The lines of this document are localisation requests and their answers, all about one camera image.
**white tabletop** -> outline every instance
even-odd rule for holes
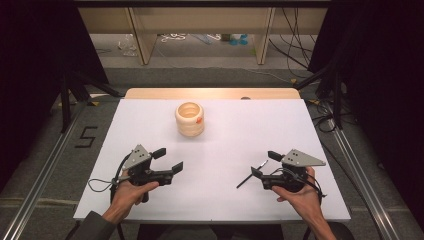
[[[204,132],[194,138],[177,131],[175,109],[194,101],[205,111]],[[289,203],[278,203],[277,195],[264,190],[252,177],[236,186],[258,167],[269,150],[281,154],[295,148],[327,162],[306,109],[300,99],[282,100],[140,100],[123,99],[113,118],[90,179],[110,180],[119,163],[143,145],[153,152],[166,148],[167,155],[152,160],[151,169],[169,170],[183,161],[184,169],[171,185],[150,193],[147,203],[134,206],[127,221],[143,223],[276,223],[301,220]],[[261,169],[270,174],[280,163],[269,160]],[[315,167],[323,193],[324,217],[350,220],[349,212],[326,166]],[[102,184],[93,183],[101,189]],[[91,211],[103,213],[110,191],[93,192],[88,185],[75,212],[84,219]]]

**aluminum rail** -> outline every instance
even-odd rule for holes
[[[4,240],[15,240],[19,239],[21,236],[29,218],[31,217],[32,212],[34,211],[35,206],[37,205],[38,199],[43,193],[43,190],[47,185],[57,162],[60,160],[66,144],[68,143],[69,137],[75,128],[75,123],[77,122],[78,117],[86,105],[86,102],[77,103],[71,123],[69,124],[66,131],[60,134],[59,139],[57,140],[40,174],[32,185],[31,190],[24,199],[15,217],[9,224],[9,227],[6,230],[6,234],[3,236]]]
[[[330,121],[331,127],[335,126],[333,120]],[[361,163],[358,161],[352,147],[349,144],[343,130],[340,130],[338,127],[334,130],[335,138],[337,143],[340,146],[340,149],[343,152],[343,155],[346,157],[347,163],[352,171],[353,176],[355,177],[356,184],[358,185],[359,190],[364,196],[366,204],[369,206],[372,216],[375,219],[375,222],[380,229],[381,237],[387,240],[400,239],[396,229],[394,228],[393,222],[388,215],[386,209],[378,198],[376,192],[374,191],[371,182],[369,181],[366,173],[364,172]]]

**sleeve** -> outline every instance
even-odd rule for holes
[[[81,226],[75,232],[72,239],[78,240],[100,240],[109,239],[116,225],[106,221],[96,212],[91,211]]]

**human hand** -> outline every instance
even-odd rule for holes
[[[306,167],[306,171],[308,175],[315,178],[315,170],[312,167]],[[314,184],[314,179],[312,177],[308,177],[308,181]],[[278,186],[273,186],[272,190],[280,196],[277,199],[278,202],[287,200],[303,219],[308,220],[315,217],[315,215],[322,215],[318,194],[313,187],[305,184],[305,186],[296,193],[289,192]]]
[[[122,176],[128,176],[127,171],[124,171]],[[145,193],[158,186],[158,182],[150,182],[142,186],[134,186],[129,181],[119,183],[112,203],[103,214],[103,218],[113,224],[120,223],[128,216],[134,204],[138,205],[141,203]]]
[[[315,184],[315,170],[312,167],[306,167],[306,171],[310,177],[308,181]],[[330,226],[324,219],[321,211],[321,205],[316,190],[305,184],[305,186],[296,193],[289,192],[286,189],[273,186],[272,190],[280,197],[278,202],[288,201],[302,219],[309,225],[317,239],[336,239]]]

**wrist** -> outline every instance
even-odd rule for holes
[[[117,225],[125,218],[125,213],[119,208],[110,206],[108,210],[106,210],[106,212],[102,215],[102,217],[106,221]]]
[[[315,217],[311,217],[309,219],[305,219],[305,222],[308,224],[309,228],[314,233],[316,239],[336,239],[333,234],[333,231],[330,228],[330,225],[328,225],[327,220],[325,220],[324,216],[318,215]]]

